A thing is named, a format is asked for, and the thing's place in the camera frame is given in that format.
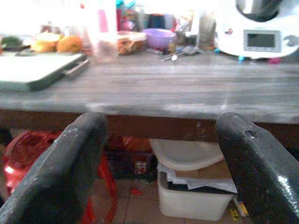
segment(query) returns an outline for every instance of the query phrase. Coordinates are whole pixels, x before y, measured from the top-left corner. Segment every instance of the kitchen counter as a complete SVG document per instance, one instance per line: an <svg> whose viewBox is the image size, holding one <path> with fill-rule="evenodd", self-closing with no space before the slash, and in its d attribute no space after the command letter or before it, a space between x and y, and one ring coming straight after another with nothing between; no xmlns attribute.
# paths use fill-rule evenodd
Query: kitchen counter
<svg viewBox="0 0 299 224"><path fill-rule="evenodd" d="M255 122L299 124L299 56L280 64L207 51L160 62L120 56L36 92L1 92L0 110L103 112L216 120L237 112Z"/></svg>

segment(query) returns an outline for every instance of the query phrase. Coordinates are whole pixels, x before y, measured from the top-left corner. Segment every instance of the white kitchen appliance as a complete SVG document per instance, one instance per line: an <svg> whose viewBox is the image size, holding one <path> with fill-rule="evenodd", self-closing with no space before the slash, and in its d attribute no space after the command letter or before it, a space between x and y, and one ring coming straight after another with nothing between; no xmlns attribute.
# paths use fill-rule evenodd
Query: white kitchen appliance
<svg viewBox="0 0 299 224"><path fill-rule="evenodd" d="M215 46L250 58L289 55L299 45L298 0L220 0Z"/></svg>

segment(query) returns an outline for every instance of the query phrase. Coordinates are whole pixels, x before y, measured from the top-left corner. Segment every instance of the orange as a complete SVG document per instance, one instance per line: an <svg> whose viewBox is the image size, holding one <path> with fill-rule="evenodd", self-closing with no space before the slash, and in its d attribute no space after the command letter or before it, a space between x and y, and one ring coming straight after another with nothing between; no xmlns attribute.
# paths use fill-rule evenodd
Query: orange
<svg viewBox="0 0 299 224"><path fill-rule="evenodd" d="M77 53L82 49L82 41L77 36L65 36L58 41L56 50L57 52L73 52Z"/></svg>
<svg viewBox="0 0 299 224"><path fill-rule="evenodd" d="M57 42L37 40L31 44L31 49L35 52L54 52Z"/></svg>

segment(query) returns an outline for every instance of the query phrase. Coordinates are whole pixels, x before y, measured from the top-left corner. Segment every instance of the white plastic bin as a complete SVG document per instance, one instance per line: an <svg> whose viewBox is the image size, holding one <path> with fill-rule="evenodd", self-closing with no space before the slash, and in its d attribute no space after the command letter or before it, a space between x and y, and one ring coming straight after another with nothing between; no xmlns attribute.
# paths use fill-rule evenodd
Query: white plastic bin
<svg viewBox="0 0 299 224"><path fill-rule="evenodd" d="M171 217L217 221L233 194L211 194L168 189L167 174L158 173L160 211Z"/></svg>

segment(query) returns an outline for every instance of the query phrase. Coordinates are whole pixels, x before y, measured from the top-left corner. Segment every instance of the paper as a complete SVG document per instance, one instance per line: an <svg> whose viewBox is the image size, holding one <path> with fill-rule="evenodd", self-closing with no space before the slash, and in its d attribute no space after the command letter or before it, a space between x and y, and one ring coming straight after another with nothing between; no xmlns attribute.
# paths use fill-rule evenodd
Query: paper
<svg viewBox="0 0 299 224"><path fill-rule="evenodd" d="M173 169L170 169L161 163L158 164L157 169L161 172L167 173L167 181L174 184L186 184L189 190L200 187L212 187L229 192L237 193L237 188L233 179L193 179L188 177L178 177Z"/></svg>

